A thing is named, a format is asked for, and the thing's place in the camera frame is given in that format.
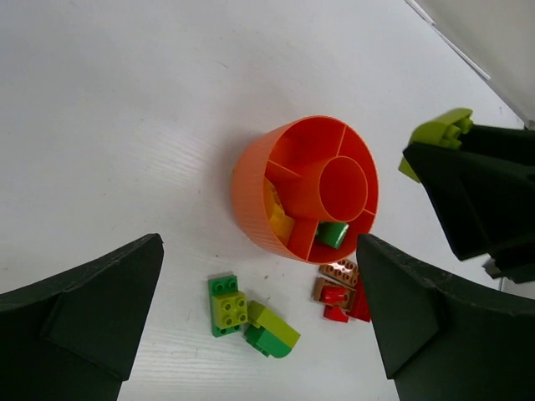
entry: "lime green lego brick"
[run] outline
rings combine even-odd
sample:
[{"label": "lime green lego brick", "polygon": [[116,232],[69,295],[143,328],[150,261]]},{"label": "lime green lego brick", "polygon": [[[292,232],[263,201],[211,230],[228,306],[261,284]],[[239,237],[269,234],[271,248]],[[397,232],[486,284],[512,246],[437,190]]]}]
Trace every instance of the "lime green lego brick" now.
[{"label": "lime green lego brick", "polygon": [[292,349],[276,338],[265,327],[249,326],[245,331],[245,338],[249,344],[255,347],[262,355],[274,358],[284,358],[292,352]]},{"label": "lime green lego brick", "polygon": [[[457,150],[461,147],[459,136],[468,133],[474,125],[470,119],[471,114],[470,109],[458,108],[439,115],[416,128],[410,136],[409,145],[419,142]],[[398,170],[412,180],[420,182],[405,157],[401,160]]]},{"label": "lime green lego brick", "polygon": [[276,338],[293,348],[301,334],[261,303],[251,301],[247,308],[249,323],[256,328],[264,327]]},{"label": "lime green lego brick", "polygon": [[213,324],[220,329],[247,323],[247,301],[243,292],[211,297]]},{"label": "lime green lego brick", "polygon": [[323,244],[329,245],[334,249],[339,249],[344,241],[345,235],[348,233],[348,223],[320,223],[318,226],[319,233],[316,238]]},{"label": "lime green lego brick", "polygon": [[233,332],[239,332],[241,329],[240,325],[219,328],[214,323],[214,310],[212,307],[211,299],[214,296],[224,295],[228,293],[233,293],[237,291],[237,277],[234,275],[213,278],[208,280],[208,293],[210,294],[210,316],[211,316],[211,334],[215,338],[226,336],[227,334],[232,334]]}]

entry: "building block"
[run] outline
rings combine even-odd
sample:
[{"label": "building block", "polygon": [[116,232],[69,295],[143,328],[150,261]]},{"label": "building block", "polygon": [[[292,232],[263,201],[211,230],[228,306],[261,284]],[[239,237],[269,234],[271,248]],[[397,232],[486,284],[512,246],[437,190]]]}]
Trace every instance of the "building block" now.
[{"label": "building block", "polygon": [[247,303],[240,291],[211,297],[213,322],[221,328],[247,323]]},{"label": "building block", "polygon": [[249,323],[252,326],[266,328],[276,338],[293,348],[301,334],[295,331],[289,324],[277,316],[268,307],[259,302],[251,301],[247,308]]},{"label": "building block", "polygon": [[325,306],[324,317],[335,322],[347,323],[349,321],[349,316],[340,307],[330,305]]},{"label": "building block", "polygon": [[362,280],[357,282],[356,297],[354,299],[353,307],[351,307],[351,310],[347,313],[348,316],[354,317],[355,319],[359,319],[364,322],[371,321],[368,300],[366,299],[366,294],[364,293]]},{"label": "building block", "polygon": [[284,358],[292,351],[291,347],[275,337],[265,327],[249,326],[245,331],[245,338],[266,357]]},{"label": "building block", "polygon": [[274,206],[274,212],[269,219],[269,224],[273,232],[284,245],[288,244],[290,236],[292,235],[295,220],[284,214],[284,210],[279,205]]},{"label": "building block", "polygon": [[286,215],[275,185],[267,178],[264,178],[264,205],[269,225],[277,238],[286,246],[292,235],[295,220]]},{"label": "building block", "polygon": [[208,293],[210,295],[210,315],[211,315],[211,334],[215,338],[232,334],[240,331],[240,325],[235,325],[227,328],[219,328],[214,323],[214,308],[212,306],[212,297],[225,295],[237,291],[237,277],[234,275],[213,278],[208,280]]},{"label": "building block", "polygon": [[320,265],[319,272],[351,288],[355,288],[359,278],[357,264],[347,259],[329,265]]},{"label": "building block", "polygon": [[339,249],[342,246],[345,235],[348,233],[348,229],[348,223],[319,223],[316,239],[334,249]]},{"label": "building block", "polygon": [[339,285],[336,282],[330,282],[329,280],[324,279],[323,277],[317,277],[316,282],[314,283],[313,293],[312,293],[312,299],[316,302],[322,302],[321,301],[321,294],[325,287],[336,287],[336,288],[342,288],[345,290],[345,294],[347,297],[344,297],[343,302],[336,302],[334,305],[341,307],[344,310],[351,309],[354,297],[355,297],[355,291],[353,288],[347,288],[344,286]]},{"label": "building block", "polygon": [[[462,145],[459,136],[467,134],[473,126],[473,122],[470,119],[471,114],[472,110],[459,108],[439,115],[416,128],[410,136],[409,145],[413,142],[418,142],[458,150]],[[398,170],[412,180],[420,182],[405,157],[401,160]]]},{"label": "building block", "polygon": [[208,292],[211,296],[236,292],[237,289],[237,277],[233,274],[208,280]]},{"label": "building block", "polygon": [[348,296],[345,288],[326,286],[321,291],[320,302],[327,305],[334,305],[336,303],[343,303],[348,301]]}]

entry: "brown lego brick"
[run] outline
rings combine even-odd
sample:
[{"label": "brown lego brick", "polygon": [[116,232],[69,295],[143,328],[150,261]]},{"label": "brown lego brick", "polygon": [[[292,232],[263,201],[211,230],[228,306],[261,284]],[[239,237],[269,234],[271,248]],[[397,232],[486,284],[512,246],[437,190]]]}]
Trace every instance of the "brown lego brick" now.
[{"label": "brown lego brick", "polygon": [[345,298],[345,301],[337,302],[334,305],[341,307],[345,311],[348,311],[351,309],[354,303],[354,299],[355,299],[354,289],[341,286],[337,282],[331,282],[330,280],[327,280],[326,278],[323,278],[323,277],[317,277],[316,282],[314,283],[314,289],[312,292],[312,298],[314,301],[323,303],[320,301],[320,298],[321,298],[321,292],[324,289],[324,287],[339,287],[339,288],[345,289],[347,292],[347,297]]},{"label": "brown lego brick", "polygon": [[319,272],[351,288],[357,286],[359,279],[359,267],[347,259],[329,265],[320,265]]}]

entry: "white wall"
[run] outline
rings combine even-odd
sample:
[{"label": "white wall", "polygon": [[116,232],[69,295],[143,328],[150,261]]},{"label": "white wall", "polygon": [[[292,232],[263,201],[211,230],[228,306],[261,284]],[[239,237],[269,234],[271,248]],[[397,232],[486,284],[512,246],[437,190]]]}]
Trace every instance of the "white wall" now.
[{"label": "white wall", "polygon": [[513,109],[535,120],[535,1],[416,1]]}]

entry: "red lego brick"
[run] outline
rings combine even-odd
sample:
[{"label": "red lego brick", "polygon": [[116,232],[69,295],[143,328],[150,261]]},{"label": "red lego brick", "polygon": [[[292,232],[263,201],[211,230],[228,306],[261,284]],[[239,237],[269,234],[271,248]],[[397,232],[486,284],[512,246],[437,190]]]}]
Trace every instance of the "red lego brick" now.
[{"label": "red lego brick", "polygon": [[324,317],[335,322],[347,323],[349,321],[349,317],[342,311],[341,307],[331,307],[330,305],[325,306]]},{"label": "red lego brick", "polygon": [[354,298],[353,307],[348,312],[348,316],[369,322],[371,320],[371,315],[369,314],[368,300],[366,299],[366,294],[364,293],[362,280],[357,281],[355,290],[357,293]]},{"label": "red lego brick", "polygon": [[356,294],[353,288],[344,287],[339,285],[337,282],[330,282],[323,277],[316,277],[316,282],[314,283],[314,289],[312,292],[312,299],[314,301],[324,303],[321,301],[321,294],[324,290],[324,287],[337,287],[345,289],[345,294],[347,297],[344,297],[342,302],[336,302],[334,305],[341,307],[343,311],[348,311],[351,309],[354,303],[354,296]]},{"label": "red lego brick", "polygon": [[327,305],[334,305],[335,303],[344,303],[348,301],[347,290],[342,287],[326,286],[321,291],[320,302]]}]

